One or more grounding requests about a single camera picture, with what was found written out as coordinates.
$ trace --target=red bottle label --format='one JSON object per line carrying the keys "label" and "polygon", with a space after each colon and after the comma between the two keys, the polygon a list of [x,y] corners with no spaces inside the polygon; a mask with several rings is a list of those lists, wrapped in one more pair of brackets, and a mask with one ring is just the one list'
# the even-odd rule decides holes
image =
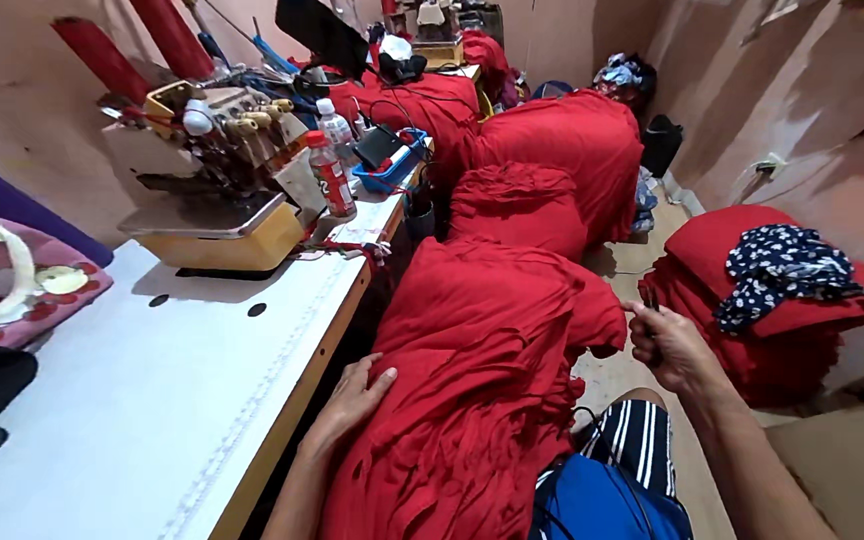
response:
{"label": "red bottle label", "polygon": [[349,190],[349,181],[346,180],[342,164],[332,161],[326,165],[316,165],[312,167],[312,172],[318,180],[321,194],[325,196],[329,213],[335,217],[346,217],[351,214],[355,208],[355,201]]}

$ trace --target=navy floral fabric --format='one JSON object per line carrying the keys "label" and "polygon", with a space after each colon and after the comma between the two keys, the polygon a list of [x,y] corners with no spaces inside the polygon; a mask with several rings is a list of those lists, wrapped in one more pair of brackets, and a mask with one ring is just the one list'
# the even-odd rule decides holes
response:
{"label": "navy floral fabric", "polygon": [[817,230],[795,225],[746,230],[728,252],[726,271],[737,281],[735,290],[713,315],[719,329],[731,334],[786,298],[839,300],[862,292],[845,253],[823,242]]}

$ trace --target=bag handle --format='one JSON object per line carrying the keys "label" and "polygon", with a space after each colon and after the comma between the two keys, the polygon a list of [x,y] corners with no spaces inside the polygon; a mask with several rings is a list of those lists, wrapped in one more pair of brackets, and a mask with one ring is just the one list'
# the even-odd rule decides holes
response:
{"label": "bag handle", "polygon": [[6,245],[8,260],[11,262],[14,273],[11,291],[0,301],[1,318],[18,308],[36,290],[36,264],[32,259],[29,246],[25,245],[22,238],[1,225],[0,242],[4,242]]}

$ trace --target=knee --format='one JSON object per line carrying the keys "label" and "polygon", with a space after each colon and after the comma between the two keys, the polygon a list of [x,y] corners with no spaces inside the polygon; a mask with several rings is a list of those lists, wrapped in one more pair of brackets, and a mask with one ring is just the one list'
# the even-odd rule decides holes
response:
{"label": "knee", "polygon": [[660,396],[659,393],[652,388],[632,388],[625,394],[619,396],[619,398],[615,400],[615,403],[624,402],[626,400],[642,400],[644,402],[656,404],[658,408],[663,411],[668,411],[668,408],[666,408],[666,402],[663,397]]}

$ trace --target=pink bag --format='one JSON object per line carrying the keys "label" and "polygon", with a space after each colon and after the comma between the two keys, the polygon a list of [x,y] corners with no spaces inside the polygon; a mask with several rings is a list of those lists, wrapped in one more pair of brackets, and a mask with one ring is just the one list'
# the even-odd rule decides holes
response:
{"label": "pink bag", "polygon": [[112,284],[61,240],[0,219],[0,346],[22,347]]}

